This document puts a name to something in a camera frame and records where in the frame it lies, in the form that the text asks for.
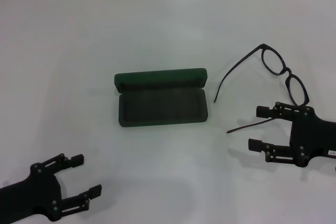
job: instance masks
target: eyeglass lens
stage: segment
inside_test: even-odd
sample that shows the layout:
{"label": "eyeglass lens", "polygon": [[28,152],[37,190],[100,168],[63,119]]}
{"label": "eyeglass lens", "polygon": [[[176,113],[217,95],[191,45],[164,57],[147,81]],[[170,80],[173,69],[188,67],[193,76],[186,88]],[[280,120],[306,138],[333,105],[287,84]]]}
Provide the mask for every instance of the eyeglass lens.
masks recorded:
{"label": "eyeglass lens", "polygon": [[305,93],[301,84],[297,79],[291,78],[289,82],[290,93],[292,95],[293,100],[297,105],[302,105],[305,102]]}
{"label": "eyeglass lens", "polygon": [[264,62],[274,73],[281,73],[284,66],[280,58],[272,50],[266,49],[264,51]]}

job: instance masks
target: white tabletop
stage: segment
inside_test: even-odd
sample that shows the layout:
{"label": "white tabletop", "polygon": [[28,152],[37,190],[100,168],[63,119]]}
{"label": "white tabletop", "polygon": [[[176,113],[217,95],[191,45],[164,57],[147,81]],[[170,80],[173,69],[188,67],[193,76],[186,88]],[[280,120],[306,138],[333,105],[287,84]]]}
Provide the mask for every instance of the white tabletop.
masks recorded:
{"label": "white tabletop", "polygon": [[[336,160],[299,168],[248,150],[249,138],[288,145],[290,122],[226,134],[261,121],[258,105],[290,103],[287,74],[258,52],[213,99],[266,43],[336,121],[335,17],[335,0],[0,0],[0,185],[83,154],[59,173],[62,195],[102,184],[102,196],[59,224],[334,223]],[[116,73],[185,68],[208,71],[205,123],[119,125]]]}

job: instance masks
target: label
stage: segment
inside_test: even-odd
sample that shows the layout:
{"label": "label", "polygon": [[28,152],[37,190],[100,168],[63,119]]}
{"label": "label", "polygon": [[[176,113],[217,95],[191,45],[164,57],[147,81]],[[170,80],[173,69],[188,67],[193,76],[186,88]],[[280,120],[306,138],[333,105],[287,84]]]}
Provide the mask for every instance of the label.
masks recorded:
{"label": "label", "polygon": [[336,157],[336,151],[328,151],[328,155]]}

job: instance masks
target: eyeglass temple arm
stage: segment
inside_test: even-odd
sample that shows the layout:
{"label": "eyeglass temple arm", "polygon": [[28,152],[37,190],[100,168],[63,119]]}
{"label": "eyeglass temple arm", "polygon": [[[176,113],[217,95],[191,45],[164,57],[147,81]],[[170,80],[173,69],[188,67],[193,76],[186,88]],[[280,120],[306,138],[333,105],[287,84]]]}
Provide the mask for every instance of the eyeglass temple arm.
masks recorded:
{"label": "eyeglass temple arm", "polygon": [[224,78],[222,79],[221,83],[219,84],[219,87],[218,87],[218,90],[217,90],[217,93],[216,93],[216,97],[215,97],[215,100],[214,100],[214,103],[216,102],[217,100],[217,97],[218,97],[218,93],[219,93],[219,90],[222,86],[222,83],[224,82],[225,78],[236,68],[238,67],[239,64],[241,64],[244,60],[246,60],[248,57],[250,57],[252,54],[254,54],[256,51],[258,51],[260,48],[262,48],[264,44],[262,45],[259,45],[257,46],[255,49],[253,49],[251,52],[249,52],[243,59],[241,59],[237,64],[235,64],[230,70],[229,72],[224,76]]}
{"label": "eyeglass temple arm", "polygon": [[241,126],[241,127],[229,130],[227,131],[227,133],[232,133],[232,132],[244,129],[244,128],[267,123],[277,118],[284,119],[287,121],[293,121],[295,116],[299,113],[299,111],[300,111],[300,107],[281,103],[281,102],[276,102],[275,106],[272,109],[270,109],[269,107],[258,106],[257,107],[257,117],[258,118],[271,118],[271,119],[267,119],[267,120],[254,123],[254,124]]}

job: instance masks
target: eyeglasses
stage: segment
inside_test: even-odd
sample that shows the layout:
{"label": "eyeglasses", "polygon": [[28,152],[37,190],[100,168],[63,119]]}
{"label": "eyeglasses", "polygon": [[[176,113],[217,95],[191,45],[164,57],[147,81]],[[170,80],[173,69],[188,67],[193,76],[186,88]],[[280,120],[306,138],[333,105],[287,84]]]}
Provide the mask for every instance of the eyeglasses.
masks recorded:
{"label": "eyeglasses", "polygon": [[[285,81],[285,85],[287,87],[287,90],[288,90],[288,93],[289,93],[289,97],[292,100],[293,104],[295,106],[305,106],[305,105],[307,105],[307,103],[309,102],[308,93],[307,93],[306,88],[303,85],[302,81],[300,80],[300,78],[297,77],[295,74],[293,74],[292,71],[288,67],[286,67],[284,59],[280,56],[280,54],[278,52],[276,52],[270,46],[267,46],[266,44],[261,44],[260,46],[258,46],[255,49],[253,49],[243,59],[241,59],[237,64],[235,64],[230,69],[230,71],[224,76],[224,78],[222,79],[222,81],[221,81],[221,83],[220,83],[220,85],[218,87],[218,90],[217,90],[214,102],[216,102],[216,100],[217,100],[219,89],[221,88],[222,83],[224,82],[225,78],[239,64],[241,64],[244,60],[246,60],[248,57],[250,57],[252,54],[254,54],[259,49],[262,49],[261,60],[262,60],[264,66],[267,68],[268,71],[270,71],[272,74],[274,74],[276,76],[280,76],[280,75],[282,75],[282,74],[284,74],[286,72],[289,73],[289,75],[288,75],[288,77],[287,77],[287,79]],[[292,80],[296,80],[300,84],[300,86],[302,88],[302,91],[299,90],[300,98],[298,98],[298,96],[296,95],[295,99],[294,99],[294,93],[298,94],[298,92],[297,92],[298,90],[296,89],[295,92],[292,92],[293,90],[291,90],[291,83],[294,83],[294,81],[292,82]]]}

